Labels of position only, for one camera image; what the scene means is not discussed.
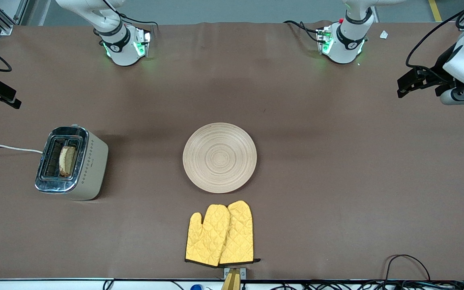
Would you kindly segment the chrome and beige toaster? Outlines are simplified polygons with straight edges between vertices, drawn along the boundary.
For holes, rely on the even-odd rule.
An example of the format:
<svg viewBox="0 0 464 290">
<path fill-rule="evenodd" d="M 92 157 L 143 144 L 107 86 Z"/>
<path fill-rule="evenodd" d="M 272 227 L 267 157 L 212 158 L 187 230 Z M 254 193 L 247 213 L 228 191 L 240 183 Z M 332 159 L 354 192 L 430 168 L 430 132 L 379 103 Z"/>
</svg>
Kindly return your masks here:
<svg viewBox="0 0 464 290">
<path fill-rule="evenodd" d="M 76 147 L 75 166 L 70 177 L 59 175 L 58 161 L 64 146 Z M 57 127 L 46 140 L 35 189 L 74 201 L 93 200 L 101 190 L 108 153 L 108 145 L 86 128 L 75 124 Z"/>
</svg>

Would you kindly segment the slice of toast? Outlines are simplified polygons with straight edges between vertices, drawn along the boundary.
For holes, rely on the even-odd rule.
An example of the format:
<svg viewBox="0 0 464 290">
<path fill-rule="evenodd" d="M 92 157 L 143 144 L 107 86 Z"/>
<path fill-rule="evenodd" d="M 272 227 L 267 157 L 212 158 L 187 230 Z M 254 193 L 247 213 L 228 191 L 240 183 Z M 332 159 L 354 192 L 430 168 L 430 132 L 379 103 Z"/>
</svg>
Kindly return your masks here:
<svg viewBox="0 0 464 290">
<path fill-rule="evenodd" d="M 76 147 L 64 146 L 59 156 L 59 175 L 60 177 L 70 177 L 73 174 L 76 160 Z"/>
</svg>

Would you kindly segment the small metal bracket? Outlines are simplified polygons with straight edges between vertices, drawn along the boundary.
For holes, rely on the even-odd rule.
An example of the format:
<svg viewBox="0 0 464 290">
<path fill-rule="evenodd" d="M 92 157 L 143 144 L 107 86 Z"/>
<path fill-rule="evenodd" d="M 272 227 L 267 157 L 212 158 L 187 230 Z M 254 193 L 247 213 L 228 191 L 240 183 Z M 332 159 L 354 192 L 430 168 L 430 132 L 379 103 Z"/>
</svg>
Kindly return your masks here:
<svg viewBox="0 0 464 290">
<path fill-rule="evenodd" d="M 232 266 L 232 267 L 226 267 L 223 268 L 223 279 L 225 280 L 228 274 L 236 269 L 238 272 L 238 275 L 241 280 L 245 280 L 247 278 L 247 268 L 246 267 L 241 267 L 241 266 Z"/>
</svg>

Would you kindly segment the round wooden plate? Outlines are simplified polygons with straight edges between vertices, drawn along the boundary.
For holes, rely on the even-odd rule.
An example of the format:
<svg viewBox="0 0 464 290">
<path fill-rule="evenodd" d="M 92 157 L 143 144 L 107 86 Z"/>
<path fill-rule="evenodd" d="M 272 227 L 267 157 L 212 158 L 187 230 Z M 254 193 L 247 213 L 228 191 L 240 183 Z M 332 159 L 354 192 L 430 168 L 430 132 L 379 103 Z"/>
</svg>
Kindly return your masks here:
<svg viewBox="0 0 464 290">
<path fill-rule="evenodd" d="M 245 185 L 257 165 L 256 145 L 245 130 L 216 122 L 196 130 L 182 153 L 186 175 L 209 193 L 231 193 Z"/>
</svg>

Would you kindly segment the brown table cover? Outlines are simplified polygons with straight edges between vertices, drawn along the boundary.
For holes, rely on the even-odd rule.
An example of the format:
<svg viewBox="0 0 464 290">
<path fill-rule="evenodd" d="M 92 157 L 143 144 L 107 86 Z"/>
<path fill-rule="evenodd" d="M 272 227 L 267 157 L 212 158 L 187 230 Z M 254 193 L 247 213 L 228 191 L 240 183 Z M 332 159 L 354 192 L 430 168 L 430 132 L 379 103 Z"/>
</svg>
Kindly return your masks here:
<svg viewBox="0 0 464 290">
<path fill-rule="evenodd" d="M 130 67 L 90 27 L 15 28 L 0 80 L 22 106 L 0 103 L 0 144 L 42 150 L 77 124 L 109 158 L 98 198 L 77 202 L 35 189 L 39 154 L 0 149 L 0 278 L 215 278 L 184 261 L 190 216 L 244 200 L 252 279 L 379 279 L 405 254 L 435 280 L 464 280 L 464 105 L 396 94 L 434 26 L 376 23 L 356 62 L 337 65 L 285 24 L 166 25 Z M 199 189 L 182 164 L 216 122 L 257 149 L 231 193 Z"/>
</svg>

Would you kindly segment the yellow quilted oven mitt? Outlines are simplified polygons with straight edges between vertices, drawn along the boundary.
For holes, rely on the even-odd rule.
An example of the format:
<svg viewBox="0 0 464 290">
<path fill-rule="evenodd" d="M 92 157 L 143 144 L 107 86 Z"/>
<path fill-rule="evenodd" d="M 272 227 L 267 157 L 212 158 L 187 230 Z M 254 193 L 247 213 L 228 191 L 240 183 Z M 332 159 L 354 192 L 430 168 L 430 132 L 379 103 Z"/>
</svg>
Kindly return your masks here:
<svg viewBox="0 0 464 290">
<path fill-rule="evenodd" d="M 228 205 L 227 209 L 230 212 L 230 226 L 218 267 L 260 262 L 260 258 L 254 258 L 253 217 L 250 206 L 245 201 L 236 201 Z"/>
</svg>

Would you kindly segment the green-lit controller board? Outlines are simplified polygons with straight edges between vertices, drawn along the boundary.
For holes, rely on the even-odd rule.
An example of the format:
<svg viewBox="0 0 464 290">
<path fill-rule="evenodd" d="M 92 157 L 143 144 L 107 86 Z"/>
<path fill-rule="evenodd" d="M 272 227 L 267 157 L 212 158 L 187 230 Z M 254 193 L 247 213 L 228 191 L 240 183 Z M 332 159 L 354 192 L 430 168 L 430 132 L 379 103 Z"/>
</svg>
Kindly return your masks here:
<svg viewBox="0 0 464 290">
<path fill-rule="evenodd" d="M 317 37 L 317 48 L 320 54 L 329 55 L 330 49 L 333 46 L 333 26 L 329 25 L 315 30 Z"/>
<path fill-rule="evenodd" d="M 139 57 L 147 57 L 151 42 L 151 31 L 135 27 L 134 48 Z"/>
</svg>

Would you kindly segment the yellow oven mitt with thumb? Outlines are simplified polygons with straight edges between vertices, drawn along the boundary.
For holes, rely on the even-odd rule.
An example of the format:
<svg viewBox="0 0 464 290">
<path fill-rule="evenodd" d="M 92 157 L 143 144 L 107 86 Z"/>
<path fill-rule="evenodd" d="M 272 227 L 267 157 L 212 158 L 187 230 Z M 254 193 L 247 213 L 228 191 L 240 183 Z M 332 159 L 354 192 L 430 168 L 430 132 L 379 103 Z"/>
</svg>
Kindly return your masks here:
<svg viewBox="0 0 464 290">
<path fill-rule="evenodd" d="M 221 204 L 208 206 L 205 215 L 193 213 L 188 222 L 186 262 L 217 268 L 226 244 L 230 211 Z"/>
</svg>

